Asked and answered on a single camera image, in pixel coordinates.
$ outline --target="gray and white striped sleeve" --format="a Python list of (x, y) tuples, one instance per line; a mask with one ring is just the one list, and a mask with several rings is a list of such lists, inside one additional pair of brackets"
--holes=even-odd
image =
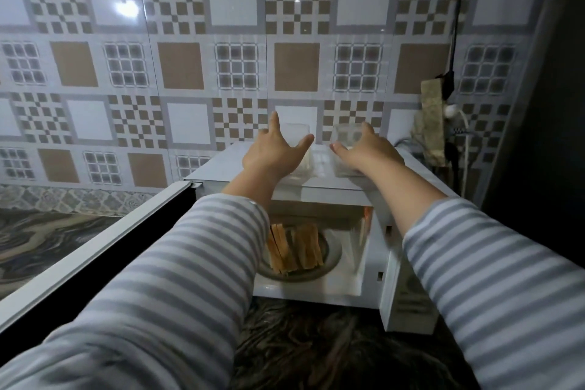
[(0, 388), (226, 388), (267, 229), (249, 199), (197, 201)]
[(458, 198), (404, 251), (482, 387), (585, 388), (583, 269)]

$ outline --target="white microwave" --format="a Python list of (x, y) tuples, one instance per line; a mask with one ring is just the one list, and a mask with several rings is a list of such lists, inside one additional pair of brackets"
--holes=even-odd
[[(129, 262), (194, 204), (220, 192), (241, 170), (251, 142), (218, 153), (73, 253), (0, 301), (0, 365), (70, 322)], [(402, 254), (402, 238), (380, 192), (366, 178), (337, 177), (331, 150), (311, 147), (308, 179), (283, 179), (268, 210), (275, 222), (314, 222), (325, 235), (324, 267), (307, 275), (272, 274), (261, 265), (254, 296), (378, 309), (386, 330), (431, 334), (438, 312)], [(454, 196), (411, 154), (407, 166)]]

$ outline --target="dark countertop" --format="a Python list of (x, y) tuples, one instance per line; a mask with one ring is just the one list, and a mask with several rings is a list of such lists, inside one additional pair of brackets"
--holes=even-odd
[[(117, 221), (0, 210), (0, 299)], [(386, 333), (377, 310), (253, 298), (232, 389), (479, 388), (442, 319), (432, 336)]]

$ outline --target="patterned tile wall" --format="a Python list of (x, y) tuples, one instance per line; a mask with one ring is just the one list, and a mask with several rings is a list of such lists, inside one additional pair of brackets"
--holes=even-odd
[[(447, 68), (455, 1), (0, 0), (0, 206), (128, 211), (273, 110), (318, 143), (364, 120), (397, 142)], [(477, 203), (542, 2), (463, 0), (452, 100)]]

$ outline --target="plastic container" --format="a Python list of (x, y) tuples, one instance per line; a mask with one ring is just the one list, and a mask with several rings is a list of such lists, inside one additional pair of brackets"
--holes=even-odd
[[(331, 141), (341, 142), (348, 150), (351, 149), (362, 138), (362, 124), (337, 124), (333, 126)], [(349, 176), (363, 176), (362, 172), (347, 166), (333, 151), (333, 170), (338, 178)]]
[[(291, 147), (296, 147), (298, 142), (300, 142), (304, 136), (309, 134), (309, 126), (306, 124), (281, 124), (280, 132), (282, 133), (284, 140), (286, 140)], [(309, 148), (297, 169), (287, 177), (289, 179), (308, 179), (312, 177), (313, 166), (313, 155), (311, 148)]]

